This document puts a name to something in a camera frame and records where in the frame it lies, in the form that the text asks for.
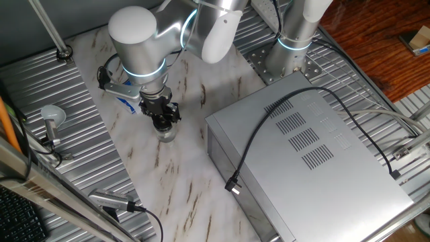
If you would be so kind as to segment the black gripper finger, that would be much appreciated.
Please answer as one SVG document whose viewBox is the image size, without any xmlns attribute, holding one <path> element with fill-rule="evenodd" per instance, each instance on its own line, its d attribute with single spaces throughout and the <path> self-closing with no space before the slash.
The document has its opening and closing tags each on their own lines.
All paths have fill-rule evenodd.
<svg viewBox="0 0 430 242">
<path fill-rule="evenodd" d="M 179 113 L 179 104 L 175 102 L 170 102 L 166 105 L 165 115 L 171 123 L 178 123 L 181 120 L 181 115 Z"/>
<path fill-rule="evenodd" d="M 146 115 L 148 117 L 151 117 L 151 118 L 155 115 L 155 113 L 154 113 L 154 105 L 151 104 L 149 101 L 142 100 L 139 103 L 139 107 L 141 109 L 141 112 L 144 115 Z"/>
</svg>

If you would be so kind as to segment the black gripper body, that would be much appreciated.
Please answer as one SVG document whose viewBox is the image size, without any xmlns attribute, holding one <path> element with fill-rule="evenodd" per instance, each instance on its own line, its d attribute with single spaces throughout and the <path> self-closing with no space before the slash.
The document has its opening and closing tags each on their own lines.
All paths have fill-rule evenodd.
<svg viewBox="0 0 430 242">
<path fill-rule="evenodd" d="M 149 94 L 141 91 L 140 97 L 141 101 L 149 101 L 154 105 L 155 115 L 163 115 L 166 111 L 166 105 L 171 101 L 172 93 L 169 87 L 164 86 L 158 93 Z"/>
</svg>

